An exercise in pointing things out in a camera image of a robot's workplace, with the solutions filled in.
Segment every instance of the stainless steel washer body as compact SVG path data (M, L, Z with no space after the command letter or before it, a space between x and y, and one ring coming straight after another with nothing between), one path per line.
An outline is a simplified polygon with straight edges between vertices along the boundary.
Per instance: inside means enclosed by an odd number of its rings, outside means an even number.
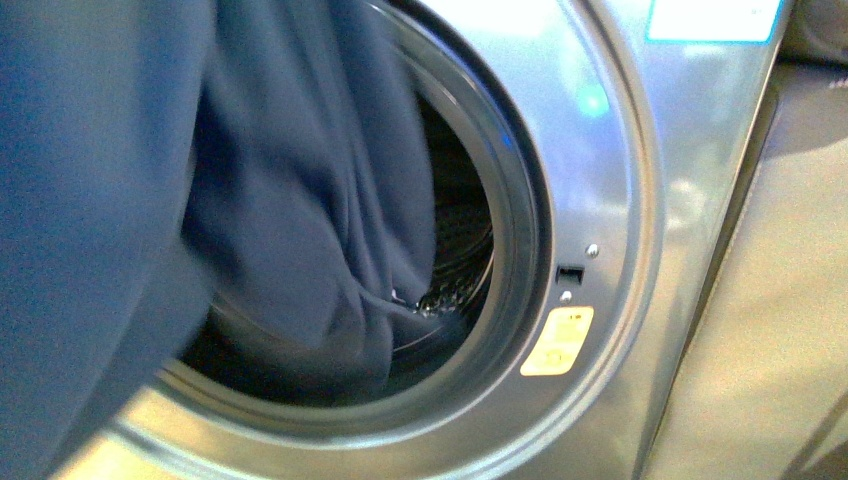
M175 386L174 375L190 375L175 366L110 435L159 472L200 478L638 476L788 15L790 5L774 4L758 41L651 33L661 0L378 7L401 32L419 90L466 132L472 156L515 151L524 162L498 164L501 177L529 186L527 212L538 217L527 240L536 253L495 287L534 286L515 328L476 328L435 379L399 398L287 410L265 423ZM504 231L519 218L510 215L524 215L513 206L493 210ZM514 243L496 243L496 260L522 254ZM579 281L561 278L563 269L581 272ZM594 309L574 367L522 375L550 312L566 301ZM489 352L491 362L477 358ZM479 377L463 369L475 361ZM440 390L460 373L467 390Z

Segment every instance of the beige surface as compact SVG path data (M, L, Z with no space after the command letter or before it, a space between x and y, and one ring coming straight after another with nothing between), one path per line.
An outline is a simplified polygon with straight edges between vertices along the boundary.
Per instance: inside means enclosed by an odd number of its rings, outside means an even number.
M177 480L120 443L100 437L53 480Z
M822 437L803 468L848 441L846 392L843 140L760 165L645 477L848 478L848 458L825 476L783 477L811 438Z

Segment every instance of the silver panel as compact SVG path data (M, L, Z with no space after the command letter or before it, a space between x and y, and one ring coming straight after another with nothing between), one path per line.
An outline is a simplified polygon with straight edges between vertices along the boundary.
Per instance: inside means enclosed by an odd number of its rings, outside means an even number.
M776 42L649 42L650 0L422 3L501 84L542 162L554 261L528 319L534 333L485 395L450 422L405 433L303 442L147 391L116 432L172 471L609 479L640 470ZM596 259L585 254L591 243ZM520 363L561 294L557 264L586 267L573 301L595 307L602 328L574 372L524 378Z
M846 75L777 72L774 124L648 479L848 477Z

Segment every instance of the white label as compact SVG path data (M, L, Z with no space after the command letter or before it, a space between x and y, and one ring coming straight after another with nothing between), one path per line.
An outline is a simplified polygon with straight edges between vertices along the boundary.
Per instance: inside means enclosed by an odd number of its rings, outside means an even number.
M654 0L648 38L765 42L781 0Z
M551 310L542 334L524 364L525 377L562 375L574 366L595 309L592 307L560 307Z

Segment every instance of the navy blue fabric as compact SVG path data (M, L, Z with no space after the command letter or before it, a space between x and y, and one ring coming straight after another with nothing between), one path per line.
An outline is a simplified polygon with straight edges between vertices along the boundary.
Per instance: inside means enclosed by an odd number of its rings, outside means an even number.
M432 183L369 7L95 3L0 3L0 478L77 449L214 290L309 394L379 389L429 328L391 301L429 283Z

